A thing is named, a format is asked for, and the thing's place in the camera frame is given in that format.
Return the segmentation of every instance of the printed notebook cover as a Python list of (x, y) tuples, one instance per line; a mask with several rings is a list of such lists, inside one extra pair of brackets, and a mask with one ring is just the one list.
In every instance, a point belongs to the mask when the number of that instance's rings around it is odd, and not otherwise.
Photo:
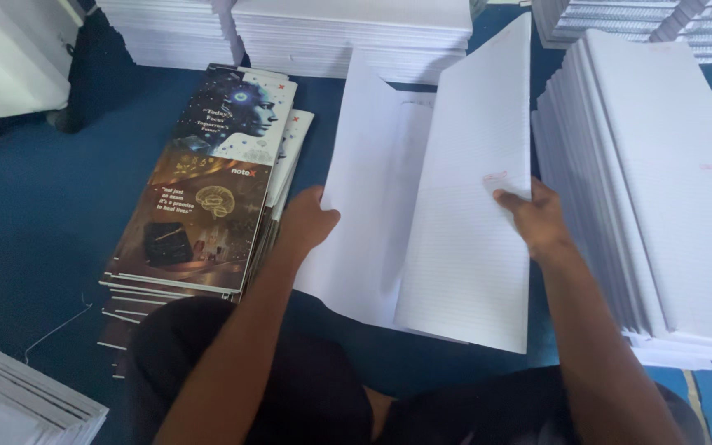
[(240, 290), (295, 89), (210, 66), (107, 272)]

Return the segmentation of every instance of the person's left hand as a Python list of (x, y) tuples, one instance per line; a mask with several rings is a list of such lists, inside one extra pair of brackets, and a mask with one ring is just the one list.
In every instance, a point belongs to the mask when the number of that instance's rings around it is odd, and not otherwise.
[(323, 187), (314, 185), (293, 198), (282, 216), (277, 246), (306, 257), (310, 250), (328, 237), (340, 221), (340, 213), (322, 210), (322, 196)]

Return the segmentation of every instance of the notex logo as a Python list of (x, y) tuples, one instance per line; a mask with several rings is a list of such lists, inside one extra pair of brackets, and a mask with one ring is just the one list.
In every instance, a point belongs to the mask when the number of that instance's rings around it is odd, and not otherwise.
[(232, 173), (237, 173), (239, 175), (243, 176), (255, 176), (255, 173), (257, 173), (255, 170), (241, 170), (241, 169), (232, 169), (230, 170)]

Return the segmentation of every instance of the string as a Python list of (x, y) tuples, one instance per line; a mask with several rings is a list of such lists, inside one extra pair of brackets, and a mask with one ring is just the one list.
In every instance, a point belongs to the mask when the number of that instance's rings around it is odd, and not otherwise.
[(74, 315), (73, 317), (71, 317), (68, 321), (65, 321), (62, 325), (59, 325), (59, 326), (55, 327), (51, 332), (49, 332), (49, 333), (47, 333), (46, 335), (44, 335), (43, 337), (41, 337), (40, 340), (37, 340), (36, 342), (32, 343), (32, 346), (29, 346), (28, 348), (26, 348), (26, 351), (24, 351), (24, 364), (27, 364), (27, 365), (29, 364), (29, 351), (30, 351), (32, 348), (34, 348), (35, 346), (37, 346), (38, 344), (40, 344), (41, 341), (43, 341), (44, 339), (47, 339), (48, 336), (50, 336), (50, 335), (52, 335), (53, 333), (57, 332), (59, 329), (63, 329), (68, 323), (70, 323), (71, 321), (77, 319), (77, 318), (80, 317), (82, 314), (84, 314), (84, 312), (88, 311), (91, 307), (93, 307), (93, 303), (87, 304), (87, 302), (84, 301), (84, 292), (82, 292), (82, 304), (83, 304), (84, 306), (86, 306), (86, 308), (84, 308), (83, 311), (79, 312), (78, 314), (75, 314), (75, 315)]

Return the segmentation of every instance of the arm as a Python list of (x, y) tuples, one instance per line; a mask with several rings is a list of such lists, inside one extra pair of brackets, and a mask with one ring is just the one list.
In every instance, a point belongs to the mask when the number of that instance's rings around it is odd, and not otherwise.
[(664, 399), (623, 340), (562, 219), (532, 178), (532, 201), (494, 192), (543, 270), (570, 413), (584, 443), (683, 443)]
[(340, 220), (322, 211), (323, 187), (301, 192), (282, 219), (276, 246), (254, 284), (183, 384), (153, 443), (242, 443), (274, 358), (296, 272)]

